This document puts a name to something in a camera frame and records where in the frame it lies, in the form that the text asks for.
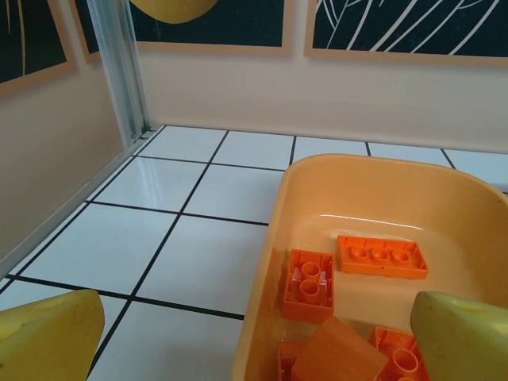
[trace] white tile floor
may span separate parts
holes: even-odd
[[[168,126],[0,281],[0,310],[92,287],[106,327],[91,380],[228,379],[291,158],[369,152],[508,191],[508,155]]]

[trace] orange sloped block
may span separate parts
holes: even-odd
[[[339,236],[339,270],[347,274],[425,279],[429,268],[416,242]]]
[[[283,318],[321,324],[333,314],[333,255],[291,250]]]
[[[381,352],[331,316],[297,357],[291,381],[372,381],[386,363]]]
[[[305,347],[306,343],[277,343],[277,357],[279,365],[279,381],[291,381],[291,369],[294,361]]]
[[[376,326],[368,342],[389,359],[378,381],[430,381],[416,340],[410,333]]]

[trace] orange duplo block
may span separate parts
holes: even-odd
[[[387,357],[334,316],[317,329],[291,369],[291,381],[372,381]]]
[[[376,326],[369,343],[389,358],[378,381],[430,381],[414,336]]]
[[[339,236],[339,270],[347,274],[425,279],[429,268],[413,241]]]
[[[291,381],[291,369],[294,361],[303,350],[306,343],[277,343],[277,357],[279,364],[279,381]]]
[[[291,250],[283,318],[321,324],[333,314],[333,255]]]

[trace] yellow shape in artwork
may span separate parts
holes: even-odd
[[[508,379],[508,310],[420,292],[411,328],[432,381]]]
[[[97,291],[0,312],[0,379],[85,381],[104,329]]]
[[[131,0],[148,16],[168,24],[181,24],[208,12],[217,0]]]

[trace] framed picture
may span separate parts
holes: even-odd
[[[97,38],[95,38],[94,25],[90,11],[88,10],[87,0],[69,0],[72,17],[78,29],[79,42],[85,55],[87,64],[99,62],[101,53],[98,50]]]
[[[508,65],[506,0],[309,0],[308,57]]]
[[[0,96],[76,68],[56,0],[0,4]]]
[[[293,1],[189,0],[199,15],[189,21],[164,12],[171,0],[131,0],[131,12],[143,50],[288,56]]]

